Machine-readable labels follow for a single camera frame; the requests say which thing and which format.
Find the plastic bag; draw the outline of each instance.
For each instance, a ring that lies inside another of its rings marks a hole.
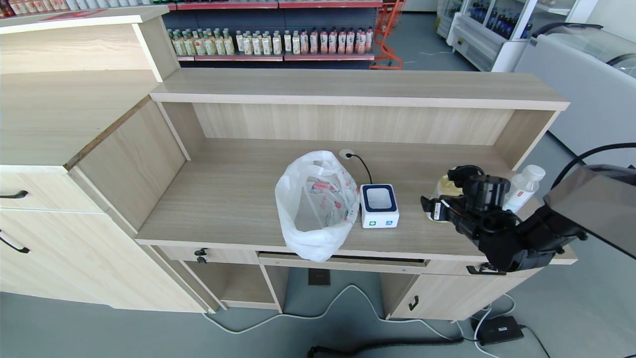
[[[356,182],[326,150],[291,163],[276,184],[275,196],[287,247],[317,262],[342,246],[360,205]]]

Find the drawer handle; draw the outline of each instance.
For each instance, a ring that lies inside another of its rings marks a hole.
[[[22,199],[23,197],[27,196],[29,192],[27,192],[26,190],[20,190],[19,192],[15,193],[14,195],[0,195],[0,198],[2,199]]]
[[[204,248],[202,248],[201,250],[195,251],[195,256],[197,257],[197,262],[200,263],[200,264],[207,264],[207,260],[204,257],[205,255],[207,255],[207,252],[205,252]]]
[[[10,243],[9,241],[6,241],[5,239],[3,239],[1,236],[0,236],[0,240],[1,240],[3,243],[5,243],[5,244],[9,245],[12,249],[16,250],[17,252],[20,252],[21,254],[28,254],[28,253],[29,253],[29,251],[31,251],[28,247],[17,248],[17,247],[15,247],[15,246],[11,245],[11,243]]]
[[[506,276],[506,273],[503,271],[499,271],[492,266],[491,263],[486,262],[479,266],[479,269],[476,269],[474,266],[466,266],[468,273],[471,275],[481,275],[481,276]]]
[[[415,306],[417,306],[417,304],[418,304],[419,302],[420,302],[420,296],[415,295],[415,303],[409,303],[409,304],[408,304],[408,309],[409,309],[410,311],[412,311],[412,310],[415,308]]]

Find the gray floor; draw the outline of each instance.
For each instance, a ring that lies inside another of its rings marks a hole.
[[[473,70],[458,54],[421,55],[447,51],[432,30],[429,15],[404,14],[396,30],[422,34],[422,41],[409,47],[397,41],[405,69]],[[539,195],[545,194],[570,155],[550,137],[544,137],[524,162],[538,164],[548,174]],[[518,308],[514,316],[532,327],[552,358],[621,358],[636,354],[636,261],[592,239],[572,245],[579,262],[548,267],[511,291]],[[331,287],[308,287],[307,271],[295,269],[289,279],[286,312],[300,315],[322,313],[348,284],[367,292],[380,312],[378,275],[335,271]],[[505,299],[496,310],[508,307]],[[231,329],[260,322],[275,312],[232,308],[214,318]],[[458,334],[445,321],[431,324],[447,335]],[[468,322],[462,322],[466,333]],[[381,323],[367,301],[348,290],[319,320],[281,318],[243,335],[223,332],[201,315],[114,310],[107,306],[68,303],[49,299],[0,294],[0,356],[3,358],[65,357],[304,357],[314,345],[354,348],[374,340],[434,338],[419,323]],[[538,343],[525,339],[488,347],[502,358],[540,357]],[[372,357],[486,357],[471,343],[457,347],[389,348],[360,355]]]
[[[477,71],[459,53],[451,53],[452,47],[437,35],[435,19],[436,15],[431,13],[403,13],[400,16],[387,44],[404,61],[403,69]]]

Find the bottle cap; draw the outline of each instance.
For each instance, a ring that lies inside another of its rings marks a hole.
[[[546,176],[546,171],[543,170],[543,168],[540,166],[530,164],[523,169],[521,175],[525,176],[529,180],[532,180],[533,182],[538,182],[539,180],[543,179],[544,176]]]

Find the black power adapter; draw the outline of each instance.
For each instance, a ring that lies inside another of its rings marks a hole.
[[[477,328],[478,324],[478,321],[473,321],[473,330]],[[477,332],[477,340],[483,346],[516,341],[522,338],[521,327],[512,316],[485,320]]]

